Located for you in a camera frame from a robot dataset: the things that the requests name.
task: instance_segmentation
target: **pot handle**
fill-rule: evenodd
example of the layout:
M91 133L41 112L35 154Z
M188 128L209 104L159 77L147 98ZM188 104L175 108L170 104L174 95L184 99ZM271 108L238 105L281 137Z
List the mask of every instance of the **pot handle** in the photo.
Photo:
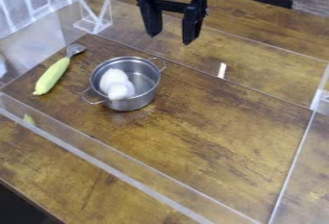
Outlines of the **pot handle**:
M85 103L88 103L90 105L98 105L100 103L104 103L106 101L108 101L107 99L106 100L102 100L102 101L98 101L98 102L90 102L85 98L85 94L90 92L91 90L91 87L88 89L85 89L83 92L81 92L81 99Z
M164 63L163 60L160 60L160 59L158 59L158 58L150 58L148 61L151 61L151 60L158 60L158 61L160 61L163 67L159 69L159 71L162 72L162 71L164 70L164 68L167 67L167 64Z

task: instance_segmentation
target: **metal spoon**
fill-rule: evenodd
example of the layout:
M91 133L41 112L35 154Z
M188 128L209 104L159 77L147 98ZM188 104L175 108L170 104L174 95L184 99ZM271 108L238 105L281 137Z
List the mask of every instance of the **metal spoon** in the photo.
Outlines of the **metal spoon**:
M79 54L80 52L83 52L85 50L85 47L80 44L69 44L67 46L67 58L72 58L76 54Z

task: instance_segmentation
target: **metal pot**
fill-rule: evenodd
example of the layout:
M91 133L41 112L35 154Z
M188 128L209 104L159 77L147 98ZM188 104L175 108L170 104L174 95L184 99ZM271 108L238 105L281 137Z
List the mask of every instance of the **metal pot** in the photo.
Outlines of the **metal pot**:
M163 67L151 62L158 60L162 62ZM131 83L135 86L135 95L131 98L122 100L110 100L106 93L99 88L100 78L110 68L120 69L128 76ZM158 58L142 59L138 57L118 57L100 63L91 73L90 88L81 93L83 100L96 105L103 103L108 108L120 112L135 111L144 107L155 97L155 90L160 81L160 72L166 68L166 63ZM94 91L102 101L91 102L85 98L85 94Z

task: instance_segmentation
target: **pot rim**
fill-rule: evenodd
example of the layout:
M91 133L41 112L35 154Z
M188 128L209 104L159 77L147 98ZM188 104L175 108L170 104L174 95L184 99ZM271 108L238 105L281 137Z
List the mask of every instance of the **pot rim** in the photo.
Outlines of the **pot rim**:
M95 67L95 69L94 69L92 72L91 72L91 76L90 76L90 86L91 86L92 90L94 90L100 96L103 96L104 98L107 98L107 100L111 101L111 102L119 102L119 101L134 100L134 99L136 99L136 98L139 98L139 97L146 96L148 93L151 93L151 92L156 89L156 87L158 87L158 85L159 85L159 81L160 81L160 70L159 70L158 66L150 61L150 59L151 59L151 58L143 59L143 58L140 58L140 57L134 57L134 56L122 56L122 57L116 57L116 58L112 58L112 59L108 59L108 60L103 61L103 62ZM99 69L100 69L102 67L104 67L107 64L110 64L110 63L112 63L112 62L119 62L119 61L123 61L123 60L140 61L140 62L144 62L146 64L151 65L152 68L156 70L158 79L156 79L156 83L155 83L155 85L152 86L152 88L151 88L148 91L146 91L144 93L139 94L138 96L132 96L132 97L130 97L130 98L124 98L124 99L114 100L114 101L112 101L112 100L110 100L108 96L107 96L102 91L99 91L99 90L95 88L95 85L92 84L92 77L94 77L95 74L98 73Z

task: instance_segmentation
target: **clear plastic stand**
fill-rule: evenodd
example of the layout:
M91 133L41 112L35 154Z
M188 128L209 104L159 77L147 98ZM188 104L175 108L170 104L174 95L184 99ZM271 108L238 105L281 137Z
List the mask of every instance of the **clear plastic stand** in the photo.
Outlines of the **clear plastic stand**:
M85 4L84 0L80 0L79 3L81 8L81 20L73 24L73 27L92 35L96 35L106 28L114 25L111 0L104 0L102 11L98 16Z

